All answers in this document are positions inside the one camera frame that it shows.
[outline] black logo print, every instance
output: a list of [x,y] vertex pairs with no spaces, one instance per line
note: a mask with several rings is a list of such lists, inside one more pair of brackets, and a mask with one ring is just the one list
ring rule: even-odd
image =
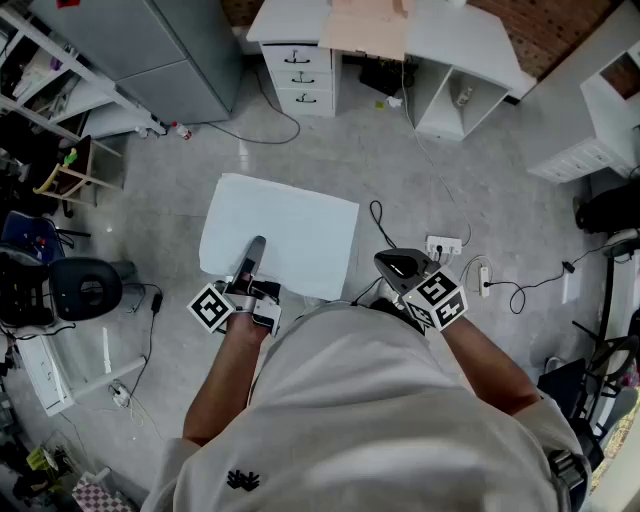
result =
[[245,491],[251,492],[260,485],[260,475],[249,473],[249,476],[247,476],[237,469],[235,471],[229,471],[227,475],[227,485],[232,489],[242,487]]

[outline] hand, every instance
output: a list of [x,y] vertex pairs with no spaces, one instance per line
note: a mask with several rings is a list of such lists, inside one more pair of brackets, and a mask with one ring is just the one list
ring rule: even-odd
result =
[[251,313],[233,313],[227,320],[227,337],[234,342],[260,347],[269,334],[269,328],[253,321]]

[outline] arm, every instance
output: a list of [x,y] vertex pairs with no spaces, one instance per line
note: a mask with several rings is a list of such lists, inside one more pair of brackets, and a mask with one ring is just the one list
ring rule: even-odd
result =
[[187,412],[184,439],[204,446],[245,409],[260,345],[268,333],[248,313],[229,317],[213,366]]
[[453,322],[442,335],[483,402],[514,415],[540,400],[527,374],[466,318]]

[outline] black and white marker cube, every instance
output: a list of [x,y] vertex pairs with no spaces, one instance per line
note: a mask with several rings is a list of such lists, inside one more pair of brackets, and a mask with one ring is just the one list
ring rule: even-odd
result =
[[212,333],[227,320],[235,307],[209,283],[189,303],[187,309]]
[[405,293],[402,300],[415,320],[439,331],[469,309],[462,285],[446,267]]

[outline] white cabinet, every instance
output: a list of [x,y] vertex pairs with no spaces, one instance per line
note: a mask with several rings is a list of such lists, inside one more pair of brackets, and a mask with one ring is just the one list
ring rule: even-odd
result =
[[640,100],[624,100],[601,75],[621,54],[633,58],[639,38],[640,11],[624,2],[520,102],[529,172],[566,182],[605,167],[628,177],[640,164]]
[[303,43],[260,46],[283,112],[335,116],[339,52]]

